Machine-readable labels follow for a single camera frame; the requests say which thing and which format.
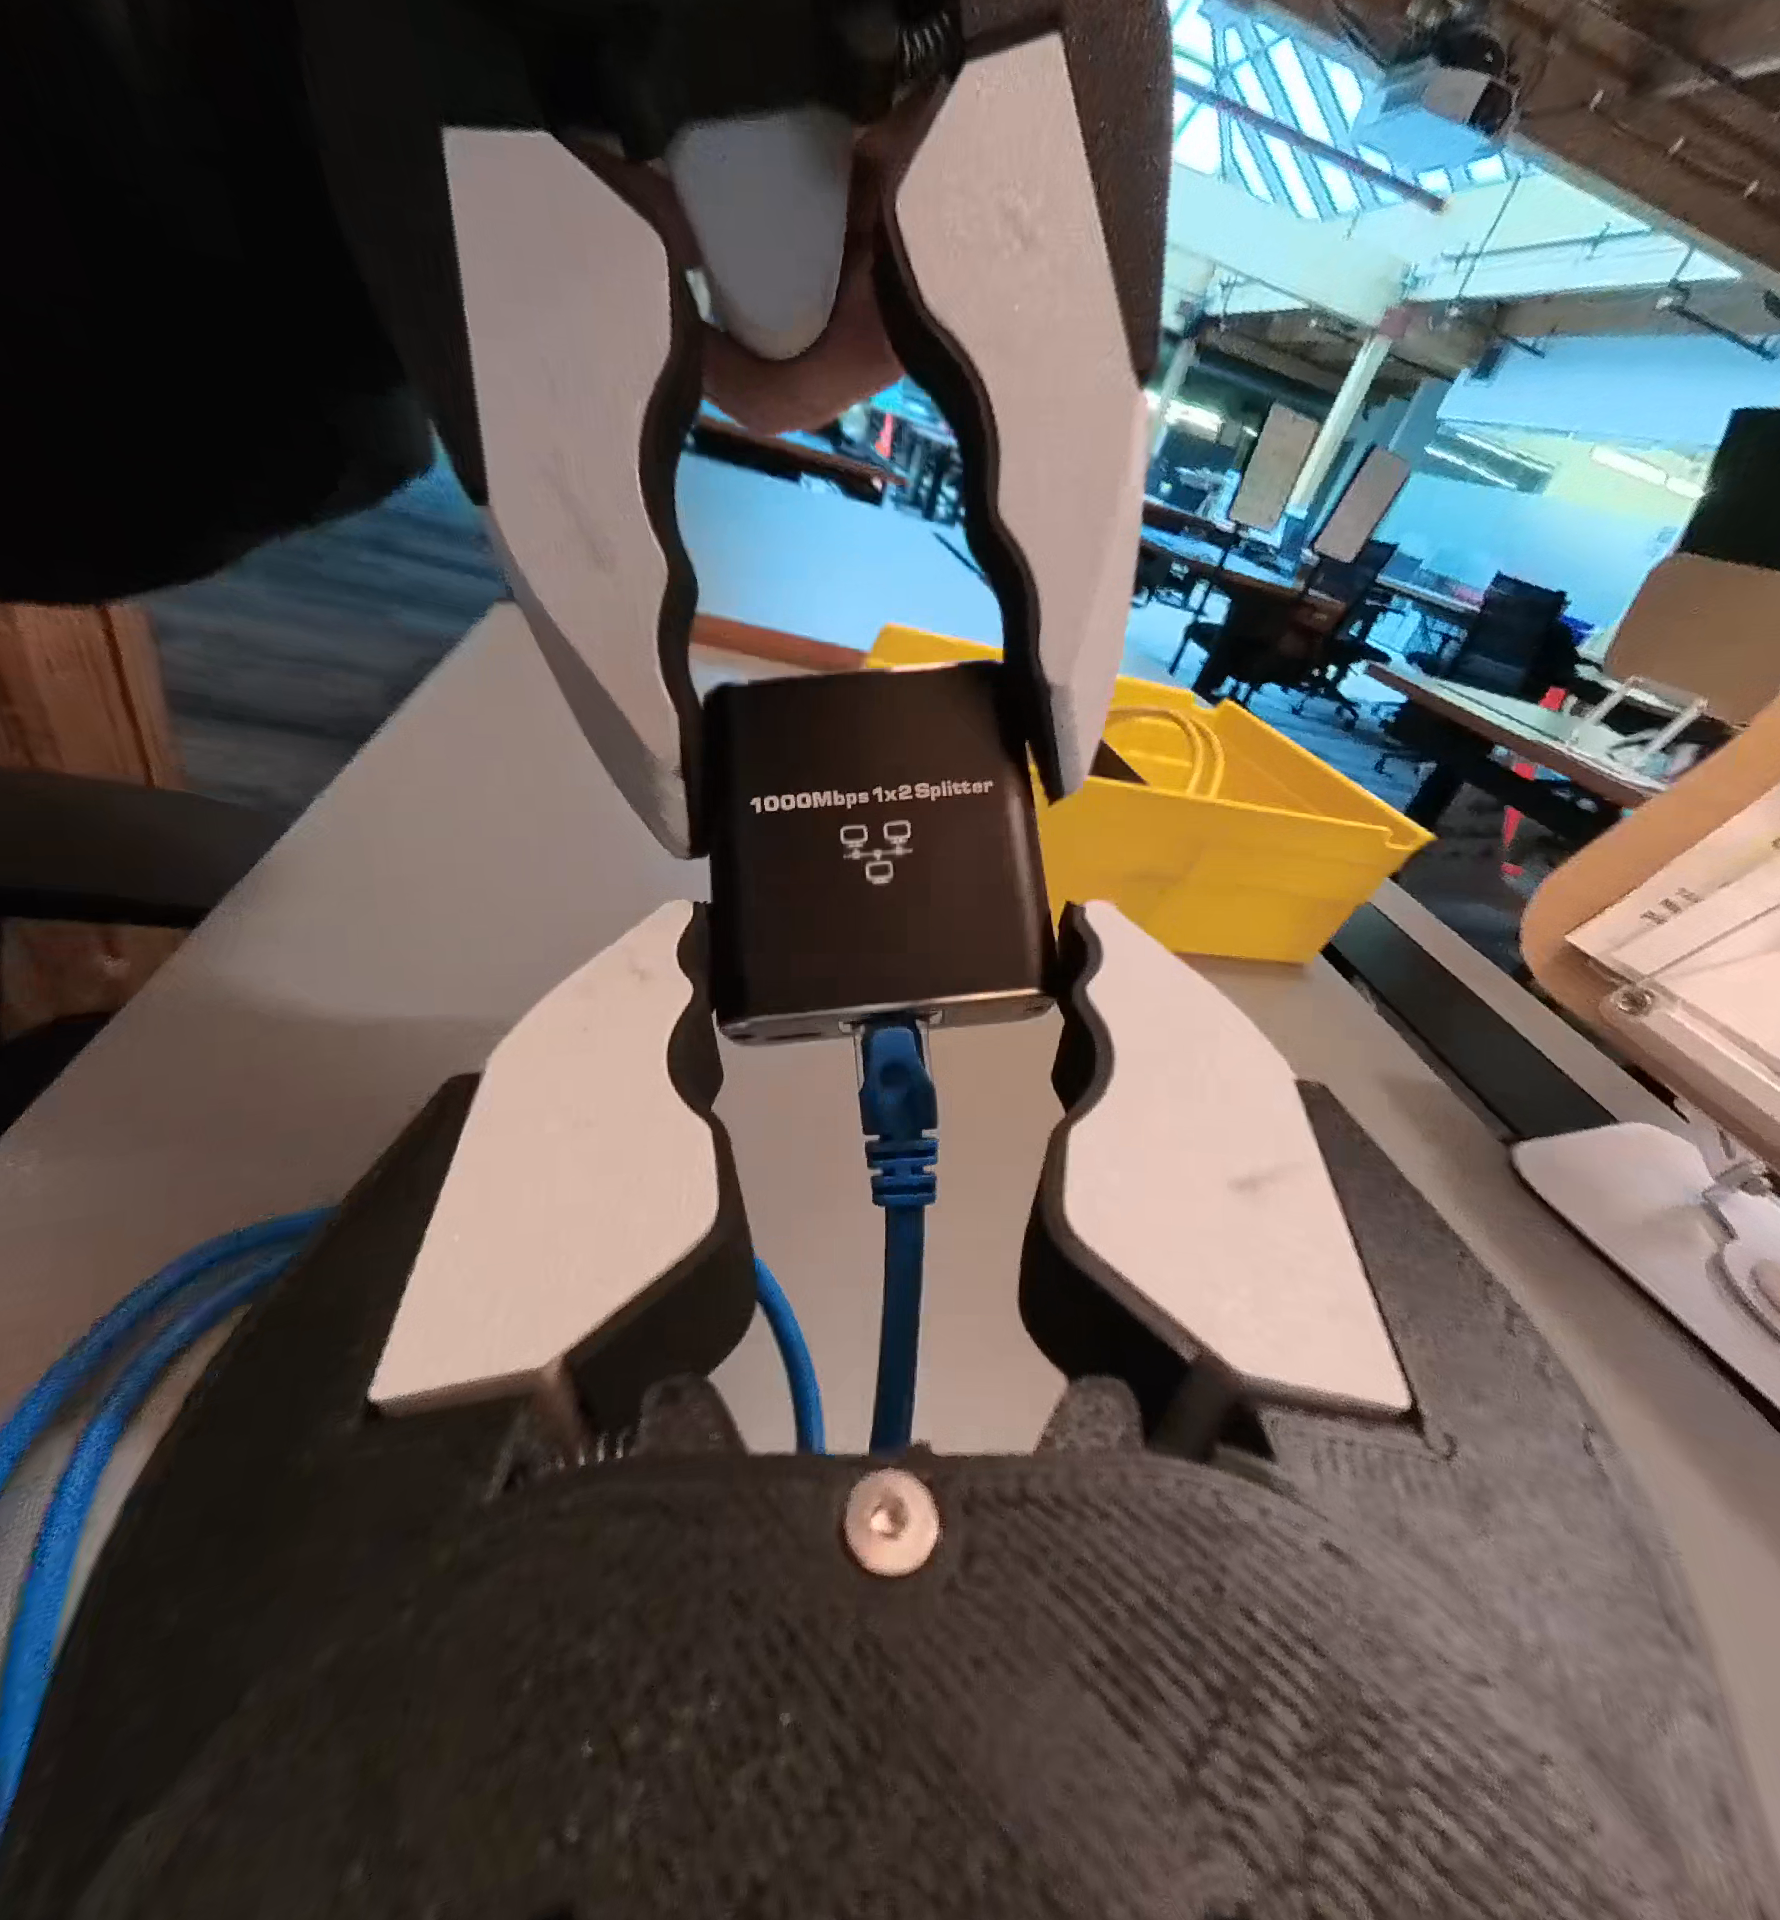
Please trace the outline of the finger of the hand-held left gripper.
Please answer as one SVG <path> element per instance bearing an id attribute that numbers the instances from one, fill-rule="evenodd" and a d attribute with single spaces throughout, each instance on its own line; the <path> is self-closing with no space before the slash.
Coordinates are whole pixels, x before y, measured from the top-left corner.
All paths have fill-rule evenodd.
<path id="1" fill-rule="evenodd" d="M 491 545 L 616 797 L 696 856 L 676 461 L 701 324 L 664 229 L 540 129 L 446 129 Z"/>
<path id="2" fill-rule="evenodd" d="M 1115 697 L 1147 419 L 1059 29 L 961 63 L 882 241 L 883 320 L 967 461 L 1009 697 L 1046 800 L 1070 800 Z"/>

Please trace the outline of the black network splitter box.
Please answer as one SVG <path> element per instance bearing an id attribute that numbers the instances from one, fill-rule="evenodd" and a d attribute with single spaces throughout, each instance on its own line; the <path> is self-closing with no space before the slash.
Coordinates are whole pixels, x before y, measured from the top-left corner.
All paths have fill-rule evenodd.
<path id="1" fill-rule="evenodd" d="M 1054 1002 L 1039 805 L 999 661 L 719 683 L 701 776 L 726 1041 L 992 1024 Z"/>

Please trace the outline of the person's left forearm black sleeve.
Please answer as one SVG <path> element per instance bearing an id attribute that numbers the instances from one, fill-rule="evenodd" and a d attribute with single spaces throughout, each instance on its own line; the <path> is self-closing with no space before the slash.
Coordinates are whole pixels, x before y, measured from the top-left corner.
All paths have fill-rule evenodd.
<path id="1" fill-rule="evenodd" d="M 0 0 L 0 604 L 195 583 L 430 453 L 296 5 Z"/>

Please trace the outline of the wooden background desk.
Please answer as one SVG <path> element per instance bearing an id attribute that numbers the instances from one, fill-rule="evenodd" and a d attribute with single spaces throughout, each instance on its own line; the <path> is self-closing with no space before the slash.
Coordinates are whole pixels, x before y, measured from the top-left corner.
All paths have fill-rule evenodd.
<path id="1" fill-rule="evenodd" d="M 1417 720 L 1425 768 L 1406 820 L 1435 830 L 1461 797 L 1497 800 L 1533 822 L 1595 836 L 1643 810 L 1726 732 L 1694 714 L 1644 732 L 1612 732 L 1595 714 L 1561 714 L 1533 697 L 1504 697 L 1474 683 L 1421 673 L 1409 666 L 1369 666 Z"/>

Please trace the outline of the person's left hand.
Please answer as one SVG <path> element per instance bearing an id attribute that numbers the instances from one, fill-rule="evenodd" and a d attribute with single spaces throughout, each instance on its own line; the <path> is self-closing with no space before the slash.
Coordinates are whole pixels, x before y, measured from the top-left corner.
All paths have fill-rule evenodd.
<path id="1" fill-rule="evenodd" d="M 812 430 L 901 385 L 901 352 L 865 306 L 833 318 L 793 361 L 760 361 L 726 330 L 701 330 L 701 399 L 756 437 Z"/>

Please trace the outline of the standing whiteboard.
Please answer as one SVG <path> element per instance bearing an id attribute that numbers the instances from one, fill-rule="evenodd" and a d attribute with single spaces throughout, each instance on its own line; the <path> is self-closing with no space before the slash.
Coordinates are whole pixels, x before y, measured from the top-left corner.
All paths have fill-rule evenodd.
<path id="1" fill-rule="evenodd" d="M 1303 467 L 1310 463 L 1320 417 L 1304 417 L 1285 404 L 1273 404 L 1248 461 L 1241 467 L 1241 490 L 1230 498 L 1230 527 L 1273 530 L 1285 515 Z"/>
<path id="2" fill-rule="evenodd" d="M 1388 509 L 1409 481 L 1409 461 L 1388 443 L 1369 443 L 1348 467 L 1348 482 L 1334 495 L 1320 527 L 1304 534 L 1304 556 L 1356 564 L 1372 530 L 1381 527 Z"/>

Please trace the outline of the white wood-edged table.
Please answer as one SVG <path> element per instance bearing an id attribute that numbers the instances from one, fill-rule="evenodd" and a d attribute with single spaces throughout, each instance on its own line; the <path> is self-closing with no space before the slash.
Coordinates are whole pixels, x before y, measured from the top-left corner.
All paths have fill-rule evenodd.
<path id="1" fill-rule="evenodd" d="M 999 649 L 999 604 L 925 515 L 686 453 L 676 515 L 692 564 L 692 661 L 865 654 L 883 628 Z"/>

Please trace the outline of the white blister card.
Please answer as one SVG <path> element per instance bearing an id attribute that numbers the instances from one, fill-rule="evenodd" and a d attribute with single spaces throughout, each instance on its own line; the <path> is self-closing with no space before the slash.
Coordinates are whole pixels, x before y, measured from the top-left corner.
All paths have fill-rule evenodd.
<path id="1" fill-rule="evenodd" d="M 1726 1135 L 1595 1126 L 1513 1166 L 1780 1426 L 1780 1182 Z"/>

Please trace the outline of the ceiling projector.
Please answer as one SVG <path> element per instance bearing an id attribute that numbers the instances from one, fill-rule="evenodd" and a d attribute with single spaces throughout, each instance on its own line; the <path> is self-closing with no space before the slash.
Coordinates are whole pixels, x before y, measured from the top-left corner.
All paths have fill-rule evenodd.
<path id="1" fill-rule="evenodd" d="M 1464 167 L 1491 149 L 1517 118 L 1517 76 L 1397 63 L 1365 85 L 1348 138 L 1381 151 L 1400 172 Z"/>

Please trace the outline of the brown clipboard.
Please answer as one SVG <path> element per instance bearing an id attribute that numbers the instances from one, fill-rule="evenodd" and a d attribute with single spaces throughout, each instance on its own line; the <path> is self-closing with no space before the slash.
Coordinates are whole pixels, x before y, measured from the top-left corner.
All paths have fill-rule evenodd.
<path id="1" fill-rule="evenodd" d="M 1667 862 L 1687 852 L 1719 822 L 1754 805 L 1780 779 L 1780 697 L 1740 728 L 1719 757 L 1694 768 L 1667 797 L 1644 800 L 1595 848 L 1568 856 L 1533 898 L 1519 950 L 1533 977 L 1561 1010 L 1578 1017 L 1632 1068 L 1659 1083 L 1683 1113 L 1740 1138 L 1780 1180 L 1780 1071 L 1719 1041 L 1653 993 L 1618 980 L 1568 950 L 1568 932 L 1632 895 Z"/>

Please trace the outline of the black background office chair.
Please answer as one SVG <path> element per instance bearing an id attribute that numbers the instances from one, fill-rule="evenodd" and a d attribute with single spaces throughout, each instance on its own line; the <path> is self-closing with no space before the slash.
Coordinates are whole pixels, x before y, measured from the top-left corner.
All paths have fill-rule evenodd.
<path id="1" fill-rule="evenodd" d="M 1425 668 L 1449 683 L 1540 703 L 1573 690 L 1573 661 L 1568 595 L 1491 575 L 1478 615 Z"/>

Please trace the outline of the white paper sheets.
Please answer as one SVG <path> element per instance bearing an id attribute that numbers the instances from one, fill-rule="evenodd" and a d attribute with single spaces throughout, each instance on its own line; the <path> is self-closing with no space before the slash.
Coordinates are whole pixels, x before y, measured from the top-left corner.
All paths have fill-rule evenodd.
<path id="1" fill-rule="evenodd" d="M 1568 950 L 1780 1071 L 1780 779 Z"/>

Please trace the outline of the brown board on stand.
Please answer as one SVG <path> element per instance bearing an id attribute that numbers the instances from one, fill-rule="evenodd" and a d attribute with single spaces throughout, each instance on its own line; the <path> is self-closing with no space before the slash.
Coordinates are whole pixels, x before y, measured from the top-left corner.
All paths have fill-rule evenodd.
<path id="1" fill-rule="evenodd" d="M 1780 570 L 1667 556 L 1618 617 L 1601 673 L 1740 732 L 1780 697 Z"/>

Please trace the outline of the black panel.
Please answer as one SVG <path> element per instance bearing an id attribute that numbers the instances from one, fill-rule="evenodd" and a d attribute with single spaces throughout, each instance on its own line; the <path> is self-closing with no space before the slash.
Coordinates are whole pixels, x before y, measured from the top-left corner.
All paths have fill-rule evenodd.
<path id="1" fill-rule="evenodd" d="M 1735 406 L 1676 549 L 1780 575 L 1780 406 Z"/>

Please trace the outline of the wooden post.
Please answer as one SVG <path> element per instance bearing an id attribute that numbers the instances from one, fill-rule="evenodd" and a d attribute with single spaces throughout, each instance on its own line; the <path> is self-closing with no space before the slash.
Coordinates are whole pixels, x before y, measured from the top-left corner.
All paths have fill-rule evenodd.
<path id="1" fill-rule="evenodd" d="M 188 786 L 144 610 L 0 604 L 0 768 Z M 176 927 L 10 921 L 0 1041 L 120 1010 L 176 950 Z"/>

